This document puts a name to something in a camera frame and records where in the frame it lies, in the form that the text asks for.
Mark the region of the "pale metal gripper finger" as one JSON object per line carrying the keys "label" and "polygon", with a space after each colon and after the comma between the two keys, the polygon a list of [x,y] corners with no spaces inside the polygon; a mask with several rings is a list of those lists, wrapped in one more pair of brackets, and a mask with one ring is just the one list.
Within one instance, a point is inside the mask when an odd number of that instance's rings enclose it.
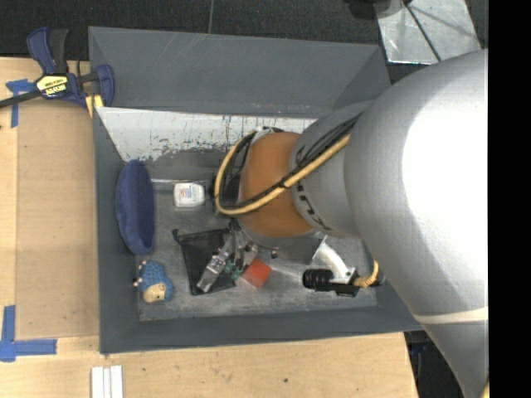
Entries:
{"label": "pale metal gripper finger", "polygon": [[225,269],[226,261],[220,259],[212,259],[206,267],[204,273],[204,292],[208,292],[214,285],[222,271]]}
{"label": "pale metal gripper finger", "polygon": [[197,282],[197,287],[202,292],[208,292],[220,275],[220,258],[213,256]]}

